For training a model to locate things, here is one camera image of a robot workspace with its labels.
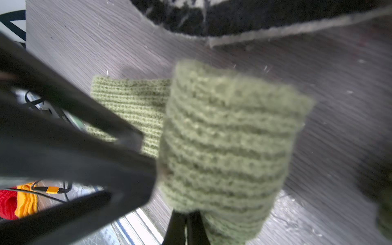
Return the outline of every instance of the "black plastic part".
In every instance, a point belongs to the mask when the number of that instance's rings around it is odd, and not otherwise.
[[[185,245],[187,217],[173,210],[162,245]]]
[[[2,245],[67,245],[148,202],[155,160],[139,154],[143,134],[0,33],[0,187],[7,180],[54,179],[105,190],[0,224]],[[11,87],[31,90],[118,138],[103,142],[16,103]]]
[[[200,212],[187,215],[188,245],[210,245]]]
[[[210,245],[200,212],[182,214],[173,210],[162,245]]]

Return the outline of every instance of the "gray wooden floor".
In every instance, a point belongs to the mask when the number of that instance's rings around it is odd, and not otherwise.
[[[369,198],[390,169],[392,19],[210,49],[144,20],[128,0],[27,0],[27,49],[88,93],[95,74],[169,78],[192,58],[291,83],[319,103],[291,175],[252,244],[390,244]],[[159,193],[146,210],[163,231]]]

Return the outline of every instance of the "red knitted fabric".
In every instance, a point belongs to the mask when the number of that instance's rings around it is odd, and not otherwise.
[[[0,217],[8,220],[17,220],[15,215],[17,206],[17,192],[0,190]]]

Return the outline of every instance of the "green knitted fabric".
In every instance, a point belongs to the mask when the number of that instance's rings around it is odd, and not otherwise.
[[[379,196],[377,226],[386,238],[392,240],[392,174],[389,174],[389,181]]]
[[[127,120],[144,135],[142,153],[158,156],[165,104],[170,94],[170,80],[115,80],[96,76],[91,86],[91,97]],[[87,131],[102,140],[114,138],[94,127]]]
[[[146,133],[143,152],[156,156],[162,135],[159,187],[169,205],[200,210],[212,245],[244,244],[269,215],[314,102],[290,86],[194,61],[176,66],[169,98],[168,86],[98,77],[91,95]]]

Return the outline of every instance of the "black rug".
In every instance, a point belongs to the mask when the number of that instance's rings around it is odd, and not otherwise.
[[[392,12],[390,0],[131,0],[155,25],[226,44],[348,25]]]

